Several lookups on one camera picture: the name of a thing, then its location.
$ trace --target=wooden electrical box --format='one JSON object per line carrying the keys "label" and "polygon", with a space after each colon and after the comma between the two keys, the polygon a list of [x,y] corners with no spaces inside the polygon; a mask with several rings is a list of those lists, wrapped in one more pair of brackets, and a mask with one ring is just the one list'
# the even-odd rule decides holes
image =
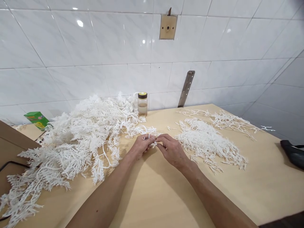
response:
{"label": "wooden electrical box", "polygon": [[177,24],[177,16],[161,16],[160,40],[174,40]]}

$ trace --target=black lid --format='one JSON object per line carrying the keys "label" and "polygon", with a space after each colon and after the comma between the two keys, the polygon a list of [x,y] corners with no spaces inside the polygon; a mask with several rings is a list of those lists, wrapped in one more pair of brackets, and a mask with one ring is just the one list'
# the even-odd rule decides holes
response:
{"label": "black lid", "polygon": [[148,97],[148,94],[146,92],[139,92],[138,98],[139,99],[146,99]]}

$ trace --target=green box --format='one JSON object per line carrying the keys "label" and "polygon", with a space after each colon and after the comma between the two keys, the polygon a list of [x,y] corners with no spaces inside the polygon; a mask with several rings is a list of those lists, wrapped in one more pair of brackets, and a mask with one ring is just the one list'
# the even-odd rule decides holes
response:
{"label": "green box", "polygon": [[41,112],[29,112],[24,115],[30,122],[32,122],[36,127],[38,127],[41,131],[44,131],[47,126],[49,120],[41,114]]}

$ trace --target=forearm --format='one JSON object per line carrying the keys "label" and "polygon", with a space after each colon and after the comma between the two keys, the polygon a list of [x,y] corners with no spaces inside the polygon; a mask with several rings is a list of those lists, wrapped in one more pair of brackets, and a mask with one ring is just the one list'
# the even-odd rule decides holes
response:
{"label": "forearm", "polygon": [[135,153],[129,151],[111,175],[85,201],[66,228],[109,227],[135,161]]}
{"label": "forearm", "polygon": [[229,200],[194,162],[180,169],[204,204],[216,228],[257,228],[231,200]]}

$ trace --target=pile of white plastic branches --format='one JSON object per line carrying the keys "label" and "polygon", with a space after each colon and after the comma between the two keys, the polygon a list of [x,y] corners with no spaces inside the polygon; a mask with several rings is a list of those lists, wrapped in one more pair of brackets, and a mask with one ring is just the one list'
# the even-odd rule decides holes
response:
{"label": "pile of white plastic branches", "polygon": [[[215,128],[231,128],[248,135],[252,140],[255,139],[248,132],[248,128],[249,130],[254,130],[254,133],[259,130],[270,130],[268,129],[269,127],[264,126],[261,129],[257,128],[250,122],[223,111],[219,114],[210,114],[208,111],[203,110],[187,110],[178,113],[192,117],[192,119],[185,119],[184,122],[177,123],[181,127],[182,133],[175,136],[175,138],[182,144],[185,151],[194,152],[194,154],[190,155],[191,160],[198,162],[198,157],[203,158],[214,174],[223,172],[222,168],[214,160],[216,155],[224,158],[222,163],[236,165],[239,169],[245,170],[248,163],[248,160],[240,154],[239,149],[227,138],[223,138]],[[208,117],[211,124],[209,125],[197,116]]]}
{"label": "pile of white plastic branches", "polygon": [[[6,228],[35,215],[42,207],[36,201],[43,189],[50,191],[54,186],[62,186],[68,190],[68,180],[78,174],[85,177],[84,172],[90,170],[94,184],[103,181],[105,170],[117,166],[121,159],[120,133],[126,134],[126,138],[158,135],[153,127],[137,125],[146,119],[138,117],[135,102],[136,96],[102,100],[95,95],[80,102],[70,114],[54,118],[42,147],[19,155],[30,159],[30,168],[22,175],[8,176],[11,190],[1,197],[0,206],[0,210],[8,206],[3,217],[11,216]],[[99,148],[103,148],[102,154],[98,153]]]}
{"label": "pile of white plastic branches", "polygon": [[239,149],[231,141],[223,138],[214,127],[197,118],[185,119],[184,122],[179,122],[182,133],[175,138],[182,144],[185,151],[194,152],[190,156],[191,160],[198,163],[197,158],[203,158],[214,174],[223,172],[214,160],[216,155],[224,158],[225,161],[222,163],[237,165],[240,169],[246,168],[247,159],[240,155]]}
{"label": "pile of white plastic branches", "polygon": [[254,133],[256,133],[257,131],[260,131],[260,130],[274,131],[274,130],[268,129],[271,127],[261,126],[262,128],[258,128],[256,126],[252,125],[249,121],[244,120],[241,117],[232,115],[232,114],[224,112],[224,111],[221,111],[220,113],[211,114],[208,112],[208,110],[203,111],[203,110],[194,109],[194,110],[187,110],[187,111],[178,112],[178,113],[181,113],[181,114],[183,114],[185,116],[189,116],[189,117],[193,117],[194,115],[208,117],[209,121],[211,121],[211,124],[214,127],[221,129],[221,130],[223,130],[225,128],[231,128],[232,130],[239,131],[241,133],[246,134],[252,140],[255,140],[255,138],[248,132],[248,128],[249,128],[249,130],[253,130]]}

